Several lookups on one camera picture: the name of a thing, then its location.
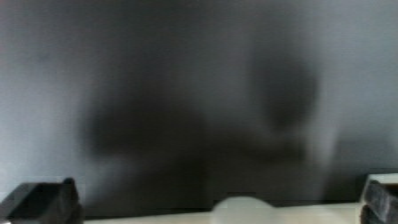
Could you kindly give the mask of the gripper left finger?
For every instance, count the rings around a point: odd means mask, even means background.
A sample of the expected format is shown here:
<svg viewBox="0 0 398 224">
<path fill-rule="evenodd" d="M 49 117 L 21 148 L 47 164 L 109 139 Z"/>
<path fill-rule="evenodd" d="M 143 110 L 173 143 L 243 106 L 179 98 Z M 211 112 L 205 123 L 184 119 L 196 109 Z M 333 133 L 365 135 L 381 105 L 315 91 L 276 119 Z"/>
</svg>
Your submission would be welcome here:
<svg viewBox="0 0 398 224">
<path fill-rule="evenodd" d="M 0 202 L 0 224 L 83 224 L 72 178 L 17 185 Z"/>
</svg>

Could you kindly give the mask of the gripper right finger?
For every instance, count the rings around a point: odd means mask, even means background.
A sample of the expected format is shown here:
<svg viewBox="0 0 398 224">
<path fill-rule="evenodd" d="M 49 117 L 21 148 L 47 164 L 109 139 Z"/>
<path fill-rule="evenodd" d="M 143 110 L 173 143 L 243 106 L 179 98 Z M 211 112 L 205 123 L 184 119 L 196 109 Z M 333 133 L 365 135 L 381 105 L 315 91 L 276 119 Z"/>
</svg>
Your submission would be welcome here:
<svg viewBox="0 0 398 224">
<path fill-rule="evenodd" d="M 360 224 L 398 224 L 398 173 L 371 174 L 367 177 Z"/>
</svg>

